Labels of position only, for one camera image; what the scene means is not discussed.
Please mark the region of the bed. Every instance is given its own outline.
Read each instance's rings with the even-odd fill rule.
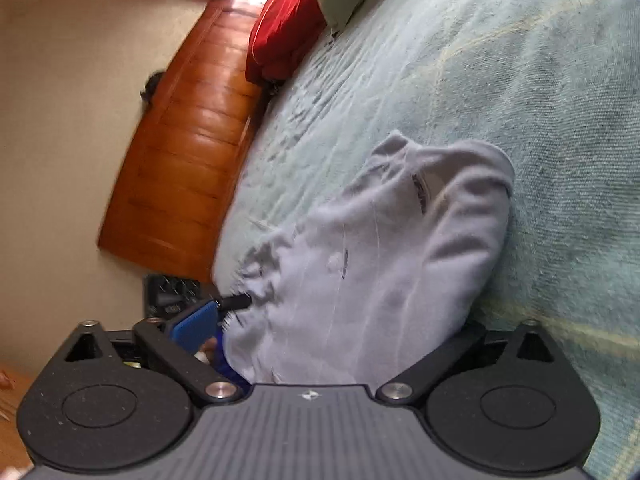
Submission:
[[[587,470],[640,467],[640,0],[366,0],[271,102],[212,270],[335,196],[392,130],[482,139],[516,168],[500,262],[473,316],[535,317],[602,412]]]

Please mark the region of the brown wooden board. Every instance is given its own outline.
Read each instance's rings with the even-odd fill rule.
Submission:
[[[176,53],[129,146],[98,246],[203,282],[267,96],[244,79],[260,7],[212,0]]]

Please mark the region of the wooden surface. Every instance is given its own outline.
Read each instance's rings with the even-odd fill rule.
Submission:
[[[29,389],[31,380],[10,368],[0,364],[0,370],[4,370],[14,382],[14,389],[0,389],[0,472],[7,467],[27,467],[31,461],[24,449],[22,440],[18,436],[15,427],[15,412],[20,400]]]
[[[260,7],[212,0],[131,141],[98,246],[148,269],[210,280],[222,223],[266,96],[244,79]]]

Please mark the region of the red fabric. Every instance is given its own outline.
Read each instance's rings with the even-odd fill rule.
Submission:
[[[325,27],[316,0],[267,0],[249,36],[247,81],[291,77]]]

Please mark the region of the gray shirt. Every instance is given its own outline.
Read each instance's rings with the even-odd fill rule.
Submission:
[[[391,133],[340,196],[248,253],[240,290],[254,304],[228,322],[229,364],[252,383],[375,390],[464,323],[502,248],[513,179],[486,142]]]

